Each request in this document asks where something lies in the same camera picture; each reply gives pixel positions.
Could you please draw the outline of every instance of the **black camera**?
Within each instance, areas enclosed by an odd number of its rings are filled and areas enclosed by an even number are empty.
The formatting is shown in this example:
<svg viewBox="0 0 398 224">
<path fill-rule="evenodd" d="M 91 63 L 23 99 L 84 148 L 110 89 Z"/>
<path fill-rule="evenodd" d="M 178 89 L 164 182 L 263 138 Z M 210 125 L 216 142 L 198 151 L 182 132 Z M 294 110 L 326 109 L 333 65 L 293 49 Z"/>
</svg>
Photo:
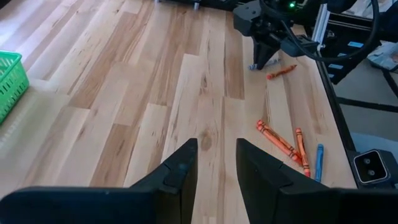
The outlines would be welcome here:
<svg viewBox="0 0 398 224">
<path fill-rule="evenodd" d="M 397 181 L 397 162 L 389 151 L 373 149 L 354 157 L 359 184 L 364 187 L 392 187 Z"/>
</svg>

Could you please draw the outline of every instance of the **black cable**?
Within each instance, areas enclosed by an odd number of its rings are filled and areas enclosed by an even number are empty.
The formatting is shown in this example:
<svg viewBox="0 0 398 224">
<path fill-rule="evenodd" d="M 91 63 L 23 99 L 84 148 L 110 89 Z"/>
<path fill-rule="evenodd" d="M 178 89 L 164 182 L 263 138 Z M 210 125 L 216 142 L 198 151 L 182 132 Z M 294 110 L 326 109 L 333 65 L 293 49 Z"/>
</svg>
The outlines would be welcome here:
<svg viewBox="0 0 398 224">
<path fill-rule="evenodd" d="M 318 57 L 316 55 L 314 55 L 313 53 L 311 53 L 309 50 L 305 49 L 299 42 L 299 40 L 297 39 L 296 35 L 293 33 L 293 31 L 290 29 L 290 27 L 284 22 L 282 22 L 282 25 L 285 27 L 289 37 L 293 40 L 293 43 L 298 47 L 299 50 L 301 50 L 301 52 L 303 54 L 305 54 L 307 57 L 320 61 L 320 62 L 326 62 L 326 63 L 335 63 L 335 62 L 340 62 L 342 60 L 348 60 L 351 59 L 355 56 L 357 56 L 358 54 L 363 53 L 365 50 L 367 50 L 368 48 L 371 47 L 372 42 L 374 41 L 376 34 L 379 30 L 380 27 L 380 13 L 379 13 L 379 3 L 377 0 L 371 0 L 372 2 L 372 9 L 373 9 L 373 19 L 372 19 L 372 30 L 371 30 L 371 34 L 369 35 L 368 40 L 365 42 L 365 44 L 357 51 L 345 55 L 345 56 L 341 56 L 341 57 L 335 57 L 335 58 L 326 58 L 326 57 Z"/>
</svg>

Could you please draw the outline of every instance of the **green plastic basket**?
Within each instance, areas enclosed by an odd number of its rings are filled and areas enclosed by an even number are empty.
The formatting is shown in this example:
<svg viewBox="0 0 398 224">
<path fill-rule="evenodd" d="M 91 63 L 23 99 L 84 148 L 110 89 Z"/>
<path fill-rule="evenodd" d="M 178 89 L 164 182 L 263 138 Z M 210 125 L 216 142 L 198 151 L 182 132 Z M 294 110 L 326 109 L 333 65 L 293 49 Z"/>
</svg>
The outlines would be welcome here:
<svg viewBox="0 0 398 224">
<path fill-rule="evenodd" d="M 29 87 L 22 55 L 0 51 L 0 124 Z"/>
</svg>

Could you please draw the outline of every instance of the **wooden table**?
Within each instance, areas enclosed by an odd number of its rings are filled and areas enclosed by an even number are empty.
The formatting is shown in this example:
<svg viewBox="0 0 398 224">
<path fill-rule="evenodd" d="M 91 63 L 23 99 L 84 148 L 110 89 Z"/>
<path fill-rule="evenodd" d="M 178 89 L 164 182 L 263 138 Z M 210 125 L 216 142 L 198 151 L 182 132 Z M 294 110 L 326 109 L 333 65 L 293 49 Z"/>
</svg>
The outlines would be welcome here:
<svg viewBox="0 0 398 224">
<path fill-rule="evenodd" d="M 355 187 L 315 62 L 280 52 L 281 64 L 246 69 L 252 42 L 233 29 L 230 12 L 151 0 L 13 0 L 0 27 L 0 49 L 24 56 L 31 82 L 0 128 L 0 195 L 30 185 L 128 187 L 196 137 L 193 223 L 247 223 L 236 138 L 302 172 L 257 131 L 260 118 L 291 144 L 302 128 L 312 175 L 322 143 L 322 183 Z M 291 64 L 290 74 L 266 80 Z"/>
</svg>

